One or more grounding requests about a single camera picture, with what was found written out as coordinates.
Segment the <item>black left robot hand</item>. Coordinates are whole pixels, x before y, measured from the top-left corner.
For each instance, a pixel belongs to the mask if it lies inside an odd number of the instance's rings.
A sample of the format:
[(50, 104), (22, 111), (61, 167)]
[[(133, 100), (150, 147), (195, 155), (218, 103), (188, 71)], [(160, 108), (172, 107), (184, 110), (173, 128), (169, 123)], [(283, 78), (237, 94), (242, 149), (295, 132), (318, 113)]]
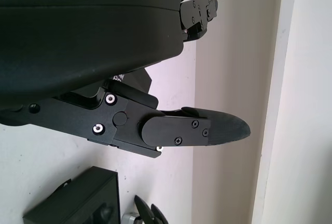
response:
[(217, 0), (1, 0), (1, 124), (151, 158), (247, 138), (237, 116), (158, 110), (156, 97), (113, 79), (178, 56), (217, 10)]

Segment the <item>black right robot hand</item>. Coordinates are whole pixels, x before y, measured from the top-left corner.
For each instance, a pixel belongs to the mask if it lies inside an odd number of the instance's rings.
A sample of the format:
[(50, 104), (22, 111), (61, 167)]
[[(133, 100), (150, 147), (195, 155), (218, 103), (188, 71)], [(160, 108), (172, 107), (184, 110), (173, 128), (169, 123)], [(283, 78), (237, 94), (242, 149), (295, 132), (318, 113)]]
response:
[(134, 197), (134, 203), (144, 223), (152, 223), (152, 224), (169, 223), (165, 215), (156, 205), (152, 204), (151, 206), (148, 206), (147, 203), (138, 195)]

